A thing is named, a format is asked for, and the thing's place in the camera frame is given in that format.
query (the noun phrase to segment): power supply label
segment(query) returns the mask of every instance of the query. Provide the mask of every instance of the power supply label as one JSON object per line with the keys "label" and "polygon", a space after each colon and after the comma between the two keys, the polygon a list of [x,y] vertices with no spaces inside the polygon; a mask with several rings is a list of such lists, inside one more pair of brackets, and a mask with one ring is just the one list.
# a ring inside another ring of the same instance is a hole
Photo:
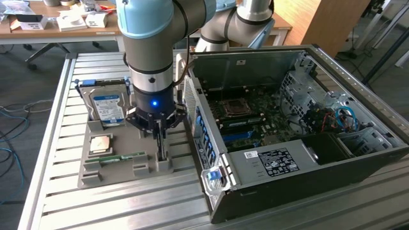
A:
{"label": "power supply label", "polygon": [[96,111],[104,123],[117,123],[123,121],[124,112],[123,108],[119,106],[120,101],[119,95],[95,97]]}
{"label": "power supply label", "polygon": [[270,177],[300,170],[286,148],[260,152],[258,158]]}

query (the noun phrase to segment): cardboard box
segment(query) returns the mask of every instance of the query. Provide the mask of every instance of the cardboard box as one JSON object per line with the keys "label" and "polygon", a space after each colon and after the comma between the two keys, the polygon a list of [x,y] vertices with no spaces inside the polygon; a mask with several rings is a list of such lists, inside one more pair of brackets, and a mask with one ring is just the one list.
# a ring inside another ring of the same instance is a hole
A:
{"label": "cardboard box", "polygon": [[87,29],[87,24],[80,16],[60,16],[57,17],[57,24],[61,32]]}
{"label": "cardboard box", "polygon": [[91,28],[105,28],[107,20],[108,19],[105,13],[95,13],[95,14],[88,14],[85,18],[85,23]]}
{"label": "cardboard box", "polygon": [[47,17],[44,15],[16,14],[17,21],[23,30],[44,30]]}

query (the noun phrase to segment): aluminum table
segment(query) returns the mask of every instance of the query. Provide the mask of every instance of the aluminum table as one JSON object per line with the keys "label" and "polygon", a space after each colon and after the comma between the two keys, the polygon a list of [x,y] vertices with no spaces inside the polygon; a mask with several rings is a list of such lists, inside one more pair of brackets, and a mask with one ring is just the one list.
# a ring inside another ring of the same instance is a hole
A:
{"label": "aluminum table", "polygon": [[209,223],[186,135],[170,138],[173,174],[77,189],[87,109],[73,80],[128,75],[123,53],[68,54],[19,229],[388,229],[409,219],[409,157],[364,182],[225,223]]}

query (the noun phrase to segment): wooden cabinet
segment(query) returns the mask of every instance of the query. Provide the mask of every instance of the wooden cabinet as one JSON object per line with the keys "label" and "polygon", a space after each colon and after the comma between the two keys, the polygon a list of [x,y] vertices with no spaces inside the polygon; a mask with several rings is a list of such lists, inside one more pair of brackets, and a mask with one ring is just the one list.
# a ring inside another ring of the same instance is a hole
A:
{"label": "wooden cabinet", "polygon": [[317,44],[330,56],[342,48],[370,0],[274,0],[293,29],[284,45]]}

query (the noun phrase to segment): blue label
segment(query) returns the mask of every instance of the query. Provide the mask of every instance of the blue label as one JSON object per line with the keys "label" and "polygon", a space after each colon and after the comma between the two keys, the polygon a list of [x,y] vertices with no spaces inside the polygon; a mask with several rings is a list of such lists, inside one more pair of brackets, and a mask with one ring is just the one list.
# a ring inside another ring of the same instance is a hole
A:
{"label": "blue label", "polygon": [[120,98],[119,95],[108,95],[108,96],[96,96],[95,100],[101,101],[101,100],[119,99],[119,98]]}
{"label": "blue label", "polygon": [[104,123],[107,123],[107,124],[113,124],[113,123],[119,123],[119,122],[121,122],[124,119],[113,119],[113,120],[107,120],[107,121],[101,121],[101,122],[104,122]]}

